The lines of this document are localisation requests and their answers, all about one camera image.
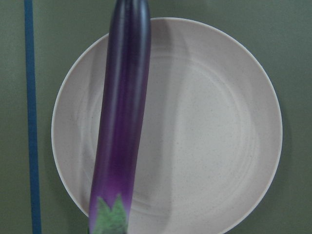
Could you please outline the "pink plate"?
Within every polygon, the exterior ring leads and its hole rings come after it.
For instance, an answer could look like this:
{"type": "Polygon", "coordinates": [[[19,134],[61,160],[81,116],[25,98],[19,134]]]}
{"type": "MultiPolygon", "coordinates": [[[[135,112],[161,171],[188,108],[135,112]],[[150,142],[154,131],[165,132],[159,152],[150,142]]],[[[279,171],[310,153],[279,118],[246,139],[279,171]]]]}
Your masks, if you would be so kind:
{"type": "Polygon", "coordinates": [[[128,232],[223,234],[267,192],[282,148],[270,79],[222,31],[154,18],[128,232]]]}

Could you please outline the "purple eggplant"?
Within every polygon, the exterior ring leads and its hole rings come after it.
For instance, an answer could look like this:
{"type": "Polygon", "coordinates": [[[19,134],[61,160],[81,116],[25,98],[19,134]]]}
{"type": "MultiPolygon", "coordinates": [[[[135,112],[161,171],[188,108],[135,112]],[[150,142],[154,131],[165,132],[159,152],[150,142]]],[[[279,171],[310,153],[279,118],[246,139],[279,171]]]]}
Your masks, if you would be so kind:
{"type": "Polygon", "coordinates": [[[151,52],[145,0],[116,2],[109,32],[88,232],[127,233],[151,52]]]}

